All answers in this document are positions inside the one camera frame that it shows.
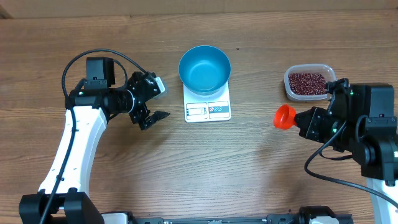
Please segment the red scoop with blue handle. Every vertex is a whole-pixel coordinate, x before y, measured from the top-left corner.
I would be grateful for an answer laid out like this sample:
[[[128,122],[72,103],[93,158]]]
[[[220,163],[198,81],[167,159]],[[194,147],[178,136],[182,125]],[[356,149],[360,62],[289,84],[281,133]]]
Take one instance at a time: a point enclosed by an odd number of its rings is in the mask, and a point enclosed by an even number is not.
[[[289,105],[282,105],[275,112],[273,124],[277,129],[287,130],[292,126],[296,126],[295,122],[296,110]]]

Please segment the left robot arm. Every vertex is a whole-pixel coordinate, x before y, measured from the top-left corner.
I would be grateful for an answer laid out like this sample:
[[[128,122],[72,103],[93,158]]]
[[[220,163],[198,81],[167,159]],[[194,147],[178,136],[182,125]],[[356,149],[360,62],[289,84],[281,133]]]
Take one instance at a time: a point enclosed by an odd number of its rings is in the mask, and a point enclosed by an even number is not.
[[[96,149],[109,121],[127,113],[141,130],[169,114],[154,113],[146,102],[166,94],[165,82],[140,68],[114,87],[114,66],[108,57],[88,57],[86,77],[66,96],[65,128],[55,159],[36,194],[23,195],[23,223],[135,223],[131,212],[101,213],[89,197]]]

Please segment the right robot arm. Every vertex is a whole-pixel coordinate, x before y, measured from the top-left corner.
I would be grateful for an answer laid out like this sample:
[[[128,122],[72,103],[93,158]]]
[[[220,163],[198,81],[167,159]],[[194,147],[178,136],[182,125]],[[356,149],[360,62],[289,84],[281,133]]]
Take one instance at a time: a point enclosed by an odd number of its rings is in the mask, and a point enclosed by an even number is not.
[[[342,78],[326,84],[328,108],[313,107],[294,117],[299,135],[348,151],[359,164],[366,185],[308,171],[313,177],[370,193],[376,223],[397,223],[397,117],[394,87],[355,83]]]

